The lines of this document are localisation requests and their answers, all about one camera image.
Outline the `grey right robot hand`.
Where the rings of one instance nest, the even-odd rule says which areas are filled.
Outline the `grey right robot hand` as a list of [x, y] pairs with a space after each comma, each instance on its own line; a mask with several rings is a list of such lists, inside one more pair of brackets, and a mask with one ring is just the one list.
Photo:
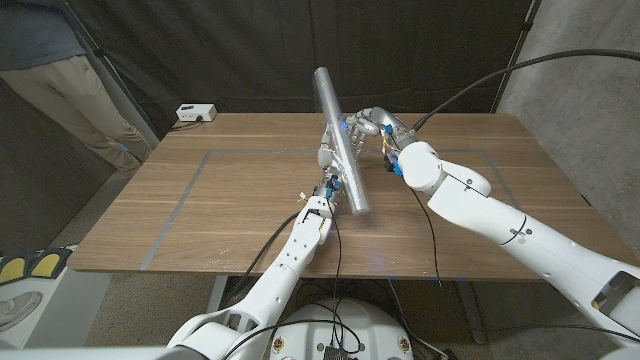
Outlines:
[[346, 118], [347, 137], [356, 148], [362, 148], [367, 136], [381, 135], [392, 149], [401, 151], [417, 142], [415, 134], [392, 113], [381, 107], [365, 108]]

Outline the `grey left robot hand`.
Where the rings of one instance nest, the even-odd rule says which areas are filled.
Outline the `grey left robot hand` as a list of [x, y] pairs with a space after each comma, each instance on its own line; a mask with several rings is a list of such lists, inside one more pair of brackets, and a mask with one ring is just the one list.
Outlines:
[[317, 151], [317, 162], [322, 169], [323, 178], [314, 194], [329, 200], [335, 200], [347, 182], [344, 162], [338, 157], [332, 144], [331, 126], [327, 124]]

